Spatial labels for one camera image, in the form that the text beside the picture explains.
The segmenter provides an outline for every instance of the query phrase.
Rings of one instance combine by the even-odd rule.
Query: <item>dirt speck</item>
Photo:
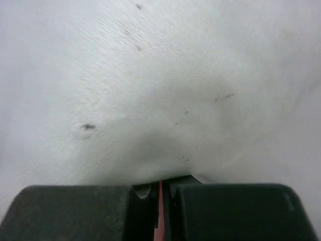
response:
[[[234,93],[228,94],[228,95],[225,96],[225,98],[228,99],[228,98],[231,98],[232,96],[235,96],[235,94]]]
[[[88,131],[88,130],[93,130],[93,129],[95,129],[96,126],[95,126],[95,125],[91,125],[91,124],[85,124],[85,125],[83,125],[81,128],[82,128],[83,130],[85,130],[85,131]]]
[[[214,102],[218,102],[219,100],[222,100],[224,98],[228,99],[228,98],[231,98],[233,96],[235,96],[235,94],[234,93],[230,93],[230,94],[228,94],[228,95],[226,95],[224,97],[217,97],[217,98],[214,99]]]

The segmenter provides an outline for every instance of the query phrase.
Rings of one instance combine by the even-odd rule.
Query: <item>black plastic part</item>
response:
[[[158,184],[24,189],[1,226],[1,241],[153,240]]]
[[[192,176],[185,176],[163,182],[163,208],[165,241],[182,240],[182,223],[176,201],[174,200],[177,188],[180,185],[201,184]]]
[[[164,216],[171,230],[166,241],[317,240],[298,196],[286,186],[164,186]]]

